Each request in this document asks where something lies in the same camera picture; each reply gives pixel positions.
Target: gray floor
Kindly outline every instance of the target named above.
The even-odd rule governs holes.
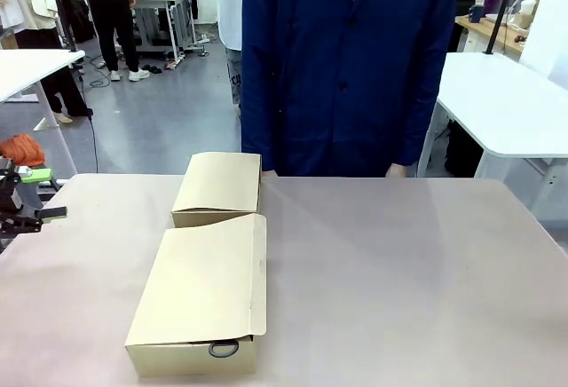
[[[215,37],[214,29],[207,32]],[[100,54],[96,41],[81,47],[92,58]],[[105,88],[88,85],[102,76],[94,66],[84,64],[84,94],[95,111],[99,172],[181,174],[192,154],[239,151],[240,123],[231,103],[225,49],[215,40],[208,50],[206,58],[188,54],[175,71],[164,70],[163,74],[152,75],[140,83],[130,83],[124,77],[120,83]],[[163,67],[159,59],[141,60],[141,65],[146,63]],[[0,139],[30,132],[43,146],[55,176],[68,178],[70,173],[61,170],[61,155],[54,151],[50,134],[31,132],[42,117],[37,104],[0,105]],[[62,129],[78,171],[95,172],[89,123],[82,120]],[[445,151],[446,138],[442,137],[434,145],[428,177],[448,176],[443,168]],[[520,178],[518,187],[509,187],[523,200],[525,185],[535,180]],[[554,227],[551,230],[554,236],[567,242],[565,223],[560,228]]]

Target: large cardboard box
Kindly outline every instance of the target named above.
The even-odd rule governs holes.
[[[257,212],[260,175],[258,154],[195,154],[171,211],[174,226],[210,225]]]
[[[164,234],[126,340],[141,377],[246,374],[266,332],[266,221]]]

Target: blue jacket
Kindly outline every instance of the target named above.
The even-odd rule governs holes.
[[[413,164],[454,14],[455,0],[243,0],[242,151],[281,176]]]

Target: box lid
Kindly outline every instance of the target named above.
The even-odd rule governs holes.
[[[172,210],[255,212],[260,173],[258,154],[195,154],[189,162]]]
[[[258,214],[167,230],[126,345],[266,332],[266,220]]]

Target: box handle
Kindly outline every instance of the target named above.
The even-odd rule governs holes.
[[[227,353],[218,353],[215,351],[217,347],[233,347]],[[217,359],[226,359],[230,358],[239,351],[239,342],[237,340],[223,340],[223,341],[215,341],[209,345],[209,354]]]

